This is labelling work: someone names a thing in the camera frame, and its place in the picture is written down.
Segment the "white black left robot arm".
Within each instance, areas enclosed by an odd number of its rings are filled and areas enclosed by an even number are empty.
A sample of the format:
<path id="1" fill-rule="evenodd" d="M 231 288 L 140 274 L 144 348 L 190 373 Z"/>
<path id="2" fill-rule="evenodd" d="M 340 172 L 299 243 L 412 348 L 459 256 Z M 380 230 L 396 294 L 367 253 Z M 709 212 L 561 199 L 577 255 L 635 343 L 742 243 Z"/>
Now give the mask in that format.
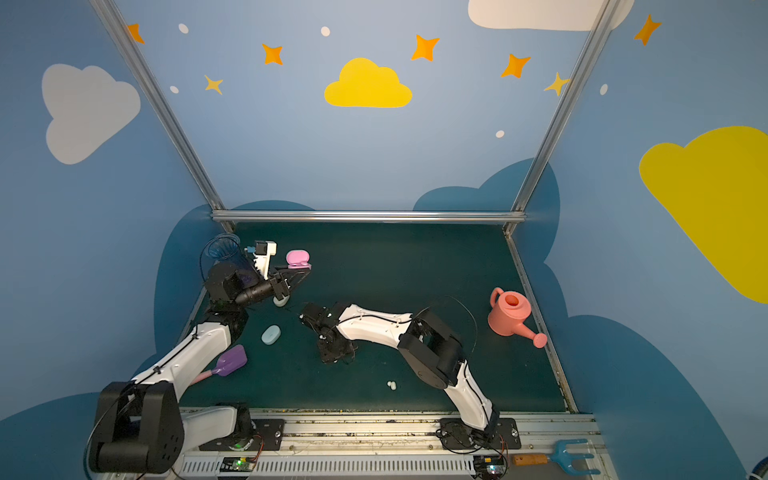
<path id="1" fill-rule="evenodd" d="M 219 262 L 205 288 L 204 319 L 175 348 L 126 382 L 112 382 L 100 393 L 94 427 L 83 453 L 87 476 L 95 473 L 163 474 L 187 451 L 211 441 L 244 448 L 254 428 L 242 405 L 181 412 L 179 402 L 203 370 L 243 333 L 248 306 L 290 297 L 309 275 L 308 263 L 271 267 L 266 273 Z"/>

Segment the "pink earbud charging case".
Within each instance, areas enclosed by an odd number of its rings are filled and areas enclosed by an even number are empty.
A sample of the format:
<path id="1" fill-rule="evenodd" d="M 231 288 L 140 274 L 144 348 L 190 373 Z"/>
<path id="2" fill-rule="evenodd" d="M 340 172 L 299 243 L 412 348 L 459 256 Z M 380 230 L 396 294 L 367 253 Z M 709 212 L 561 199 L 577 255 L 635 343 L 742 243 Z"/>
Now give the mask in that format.
<path id="1" fill-rule="evenodd" d="M 286 254 L 289 269 L 310 269 L 310 254 L 306 250 L 291 250 Z"/>

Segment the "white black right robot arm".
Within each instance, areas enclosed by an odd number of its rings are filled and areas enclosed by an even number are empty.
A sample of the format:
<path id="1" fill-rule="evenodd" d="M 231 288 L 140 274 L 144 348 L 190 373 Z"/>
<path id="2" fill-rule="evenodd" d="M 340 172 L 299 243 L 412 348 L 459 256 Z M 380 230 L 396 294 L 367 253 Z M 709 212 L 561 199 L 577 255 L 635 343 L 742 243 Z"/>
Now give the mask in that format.
<path id="1" fill-rule="evenodd" d="M 336 363 L 356 353 L 355 343 L 391 347 L 427 385 L 444 391 L 456 407 L 469 449 L 496 436 L 500 413 L 476 382 L 458 335 L 426 308 L 417 313 L 384 313 L 352 303 L 327 308 L 309 303 L 299 320 L 317 336 L 320 358 Z"/>

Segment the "white earbud charging case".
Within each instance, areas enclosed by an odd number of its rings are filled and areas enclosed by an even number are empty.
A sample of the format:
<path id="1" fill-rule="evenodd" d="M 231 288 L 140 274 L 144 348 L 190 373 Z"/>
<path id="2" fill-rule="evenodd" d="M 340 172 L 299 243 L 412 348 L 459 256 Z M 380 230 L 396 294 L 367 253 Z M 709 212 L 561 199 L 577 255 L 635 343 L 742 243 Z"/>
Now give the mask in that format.
<path id="1" fill-rule="evenodd" d="M 278 308 L 283 308 L 290 300 L 290 294 L 286 292 L 276 292 L 273 295 L 273 304 Z"/>

